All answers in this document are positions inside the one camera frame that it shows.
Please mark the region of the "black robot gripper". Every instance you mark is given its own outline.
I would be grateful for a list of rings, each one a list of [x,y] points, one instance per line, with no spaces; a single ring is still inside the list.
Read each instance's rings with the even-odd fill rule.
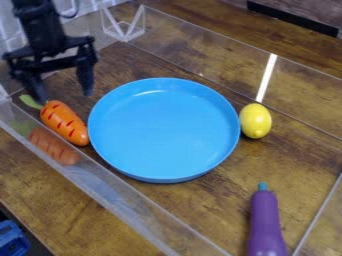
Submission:
[[[95,38],[66,34],[53,0],[11,1],[29,39],[27,46],[3,55],[11,76],[21,80],[35,102],[45,105],[49,96],[42,73],[75,67],[83,94],[91,96],[98,62]]]

